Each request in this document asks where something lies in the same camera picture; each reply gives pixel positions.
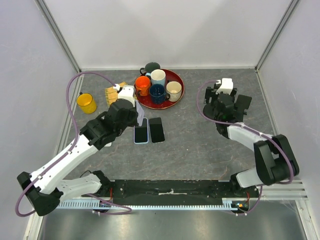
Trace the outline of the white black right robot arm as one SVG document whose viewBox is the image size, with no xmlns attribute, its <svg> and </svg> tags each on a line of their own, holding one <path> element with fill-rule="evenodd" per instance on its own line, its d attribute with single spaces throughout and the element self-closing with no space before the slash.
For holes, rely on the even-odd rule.
<svg viewBox="0 0 320 240">
<path fill-rule="evenodd" d="M 236 88 L 222 91 L 215 84 L 205 90 L 204 116 L 214 121 L 220 135 L 254 153 L 255 166 L 230 177 L 229 191 L 235 197 L 242 196 L 252 186 L 288 184 L 300 172 L 285 135 L 261 133 L 244 124 L 251 101 L 252 97 L 237 94 Z"/>
</svg>

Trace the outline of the light blue cased phone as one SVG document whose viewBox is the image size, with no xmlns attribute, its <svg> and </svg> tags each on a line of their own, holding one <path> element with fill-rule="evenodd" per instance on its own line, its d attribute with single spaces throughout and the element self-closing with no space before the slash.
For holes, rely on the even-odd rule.
<svg viewBox="0 0 320 240">
<path fill-rule="evenodd" d="M 148 119 L 143 118 L 141 126 L 135 126 L 133 128 L 133 142 L 135 144 L 147 144 L 149 142 L 149 125 Z"/>
</svg>

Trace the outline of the lavender cased phone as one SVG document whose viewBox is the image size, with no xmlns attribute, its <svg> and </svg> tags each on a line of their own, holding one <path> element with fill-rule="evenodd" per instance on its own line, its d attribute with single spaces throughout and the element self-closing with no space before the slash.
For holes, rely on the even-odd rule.
<svg viewBox="0 0 320 240">
<path fill-rule="evenodd" d="M 137 116 L 137 124 L 138 124 L 139 127 L 141 127 L 142 124 L 143 124 L 145 111 L 142 108 L 142 106 L 140 105 L 138 100 L 135 100 L 135 106 L 136 106 L 136 112 L 138 114 L 138 116 Z"/>
</svg>

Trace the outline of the black round-base phone stand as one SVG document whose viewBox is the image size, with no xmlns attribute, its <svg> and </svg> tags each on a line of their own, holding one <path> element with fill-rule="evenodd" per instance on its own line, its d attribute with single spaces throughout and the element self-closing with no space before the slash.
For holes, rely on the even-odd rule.
<svg viewBox="0 0 320 240">
<path fill-rule="evenodd" d="M 206 104 L 203 108 L 203 114 L 205 117 L 211 119 L 211 120 L 217 120 L 217 117 L 219 115 L 219 112 L 216 110 L 216 108 L 211 105 L 210 103 Z"/>
</svg>

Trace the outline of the clear cased black phone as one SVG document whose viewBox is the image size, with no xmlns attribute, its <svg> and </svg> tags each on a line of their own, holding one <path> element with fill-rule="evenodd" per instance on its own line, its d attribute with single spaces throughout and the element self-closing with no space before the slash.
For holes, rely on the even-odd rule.
<svg viewBox="0 0 320 240">
<path fill-rule="evenodd" d="M 149 119 L 149 130 L 152 143 L 156 144 L 165 141 L 163 123 L 160 117 Z"/>
</svg>

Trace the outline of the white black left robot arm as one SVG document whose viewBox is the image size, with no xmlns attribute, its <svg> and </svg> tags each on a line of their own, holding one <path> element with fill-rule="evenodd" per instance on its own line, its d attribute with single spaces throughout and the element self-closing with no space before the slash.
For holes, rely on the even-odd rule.
<svg viewBox="0 0 320 240">
<path fill-rule="evenodd" d="M 65 177 L 80 163 L 119 137 L 127 127 L 142 123 L 144 111 L 137 100 L 117 99 L 107 111 L 87 122 L 76 138 L 50 162 L 32 173 L 21 172 L 17 181 L 34 212 L 45 216 L 69 199 L 110 193 L 111 181 L 96 170 L 85 177 Z"/>
</svg>

